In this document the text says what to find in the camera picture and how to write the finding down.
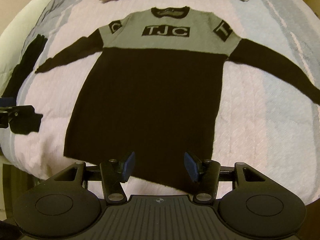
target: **black sleeve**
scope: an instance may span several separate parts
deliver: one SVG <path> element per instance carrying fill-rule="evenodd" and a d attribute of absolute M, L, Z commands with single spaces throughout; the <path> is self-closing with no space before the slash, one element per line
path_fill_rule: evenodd
<path fill-rule="evenodd" d="M 228 60 L 260 68 L 293 85 L 320 105 L 320 90 L 311 83 L 307 75 L 295 63 L 268 47 L 242 39 Z"/>
<path fill-rule="evenodd" d="M 43 73 L 55 67 L 67 65 L 96 52 L 102 51 L 102 48 L 103 41 L 99 29 L 97 29 L 89 37 L 81 37 L 53 58 L 48 58 L 41 66 L 38 67 L 35 73 Z"/>
<path fill-rule="evenodd" d="M 46 39 L 43 35 L 38 34 L 38 36 L 29 44 L 22 56 L 20 63 L 13 69 L 11 78 L 4 90 L 4 93 L 2 94 L 2 97 L 11 97 L 17 99 L 20 87 L 33 70 L 47 40 L 48 39 Z"/>

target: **sleeve logo patch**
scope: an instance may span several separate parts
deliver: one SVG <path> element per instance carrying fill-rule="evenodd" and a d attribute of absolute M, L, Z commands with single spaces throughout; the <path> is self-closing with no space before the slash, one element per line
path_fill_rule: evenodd
<path fill-rule="evenodd" d="M 146 26 L 141 36 L 160 35 L 160 36 L 180 36 L 189 37 L 190 27 L 175 27 L 170 25 L 151 25 Z"/>
<path fill-rule="evenodd" d="M 113 21 L 113 22 L 109 23 L 109 28 L 110 28 L 112 34 L 114 34 L 121 27 L 122 27 L 122 24 L 120 21 Z"/>
<path fill-rule="evenodd" d="M 216 27 L 213 30 L 213 32 L 215 34 L 217 34 L 223 41 L 226 41 L 227 38 L 229 38 L 229 36 L 233 32 L 233 30 L 230 28 L 230 26 L 225 21 L 222 21 L 222 22 L 220 22 L 218 27 Z"/>

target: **bed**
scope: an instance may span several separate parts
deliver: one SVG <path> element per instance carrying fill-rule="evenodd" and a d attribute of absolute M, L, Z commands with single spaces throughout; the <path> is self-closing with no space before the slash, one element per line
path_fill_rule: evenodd
<path fill-rule="evenodd" d="M 38 34 L 48 39 L 17 97 L 17 105 L 32 105 L 43 114 L 40 130 L 21 135 L 0 129 L 5 157 L 39 179 L 80 160 L 64 156 L 66 132 L 77 96 L 101 53 L 58 67 L 51 75 L 37 75 L 35 70 L 110 22 L 153 7 L 184 6 L 212 12 L 241 38 L 284 55 L 320 88 L 320 21 L 302 0 L 38 0 L 21 12 L 21 18 L 30 17 L 23 33 L 17 30 L 24 19 L 17 18 L 0 37 L 1 93 L 28 45 Z M 35 7 L 38 14 L 30 14 Z M 245 162 L 305 205 L 320 198 L 320 106 L 292 85 L 263 70 L 227 61 L 214 133 L 212 159 L 222 166 Z M 186 193 L 134 176 L 122 186 L 127 197 Z M 88 189 L 103 198 L 101 183 L 89 182 Z M 229 183 L 221 183 L 217 198 L 230 190 Z"/>

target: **bed sheet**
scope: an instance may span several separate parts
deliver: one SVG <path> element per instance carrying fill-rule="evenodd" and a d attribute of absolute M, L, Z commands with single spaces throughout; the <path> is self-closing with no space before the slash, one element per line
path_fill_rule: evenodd
<path fill-rule="evenodd" d="M 36 70 L 47 58 L 111 21 L 152 7 L 184 6 L 213 12 L 240 37 L 285 55 L 320 88 L 320 21 L 302 0 L 52 0 L 22 54 L 37 34 L 48 38 Z M 4 155 L 16 167 L 47 179 L 77 161 L 63 156 L 66 129 L 99 55 L 56 68 L 50 77 L 34 71 L 28 76 L 17 103 L 33 105 L 44 117 L 39 133 L 25 136 L 0 130 Z M 320 107 L 291 85 L 251 66 L 226 62 L 212 159 L 222 166 L 248 163 L 309 204 L 320 197 L 319 118 Z M 135 177 L 123 187 L 127 197 L 185 194 Z M 101 183 L 90 182 L 89 190 L 103 198 Z M 229 183 L 221 183 L 217 198 L 230 190 Z"/>

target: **silver bolt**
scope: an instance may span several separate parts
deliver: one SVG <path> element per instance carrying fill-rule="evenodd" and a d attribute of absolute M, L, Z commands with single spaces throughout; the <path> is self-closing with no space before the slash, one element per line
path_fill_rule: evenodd
<path fill-rule="evenodd" d="M 113 193 L 108 196 L 108 199 L 110 199 L 111 201 L 120 201 L 120 200 L 123 200 L 124 197 L 122 194 Z"/>
<path fill-rule="evenodd" d="M 208 201 L 211 199 L 211 195 L 207 193 L 200 193 L 196 196 L 196 199 L 199 201 Z"/>

